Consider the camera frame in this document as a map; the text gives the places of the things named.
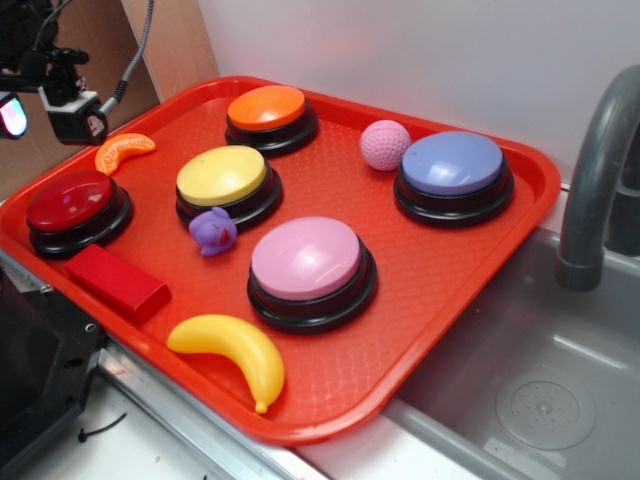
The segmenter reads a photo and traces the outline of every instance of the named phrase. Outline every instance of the gray faucet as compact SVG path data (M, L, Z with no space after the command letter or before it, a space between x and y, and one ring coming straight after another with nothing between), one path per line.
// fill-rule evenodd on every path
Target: gray faucet
M600 284L604 247L640 255L640 65L620 72L591 119L573 174L556 280L586 292Z

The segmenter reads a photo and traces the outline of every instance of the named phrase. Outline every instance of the yellow banana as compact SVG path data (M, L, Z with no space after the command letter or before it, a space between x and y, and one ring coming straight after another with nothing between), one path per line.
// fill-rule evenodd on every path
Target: yellow banana
M258 327L229 315L200 315L178 324L167 340L178 353L215 353L240 367L256 412L266 413L284 386L280 352Z

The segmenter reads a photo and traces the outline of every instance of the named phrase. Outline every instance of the red block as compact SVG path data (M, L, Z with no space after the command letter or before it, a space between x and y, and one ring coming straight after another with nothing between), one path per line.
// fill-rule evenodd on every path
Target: red block
M65 268L73 280L139 323L171 299L164 282L96 244L78 253Z

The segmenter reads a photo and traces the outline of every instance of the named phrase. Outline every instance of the sink drain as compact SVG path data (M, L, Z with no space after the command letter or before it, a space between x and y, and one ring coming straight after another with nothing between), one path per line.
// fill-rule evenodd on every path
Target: sink drain
M523 372L505 383L496 413L513 438L540 450L573 447L587 438L596 406L582 387L547 370Z

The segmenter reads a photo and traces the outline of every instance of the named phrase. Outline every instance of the pink golf ball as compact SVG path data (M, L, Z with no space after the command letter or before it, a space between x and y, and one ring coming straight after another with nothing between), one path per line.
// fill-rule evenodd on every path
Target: pink golf ball
M378 120L369 125L360 137L360 151L371 168L389 172L402 162L402 156L411 146L407 129L393 120Z

